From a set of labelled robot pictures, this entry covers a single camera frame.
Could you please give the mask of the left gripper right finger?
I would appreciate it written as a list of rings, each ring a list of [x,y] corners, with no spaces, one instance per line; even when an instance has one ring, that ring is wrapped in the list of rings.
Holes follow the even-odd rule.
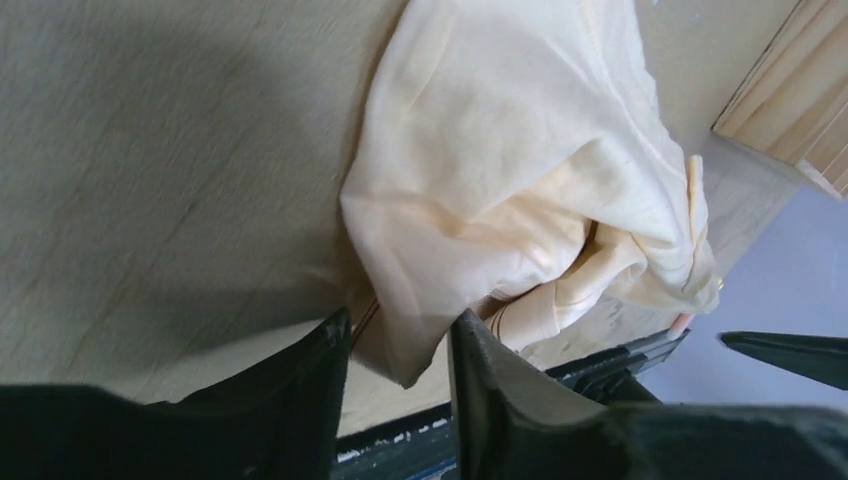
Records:
[[[504,346],[450,329],[462,479],[843,479],[847,418],[808,407],[603,405]]]

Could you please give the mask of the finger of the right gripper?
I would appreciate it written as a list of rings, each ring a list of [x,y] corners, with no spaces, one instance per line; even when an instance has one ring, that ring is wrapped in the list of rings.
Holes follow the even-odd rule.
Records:
[[[751,331],[719,335],[728,348],[747,357],[847,390],[847,339]]]

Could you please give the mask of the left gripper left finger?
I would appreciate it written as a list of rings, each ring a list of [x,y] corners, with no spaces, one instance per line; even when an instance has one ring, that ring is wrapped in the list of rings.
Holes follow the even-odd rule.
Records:
[[[336,461],[351,320],[183,400],[141,404],[92,385],[5,385],[5,479],[326,479]]]

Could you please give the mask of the cream beige underwear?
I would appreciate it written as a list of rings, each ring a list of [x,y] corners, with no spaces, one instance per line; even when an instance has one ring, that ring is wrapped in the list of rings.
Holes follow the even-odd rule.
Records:
[[[411,1],[340,195],[375,292],[355,358],[410,387],[470,308],[515,351],[605,295],[709,312],[703,187],[632,2]]]

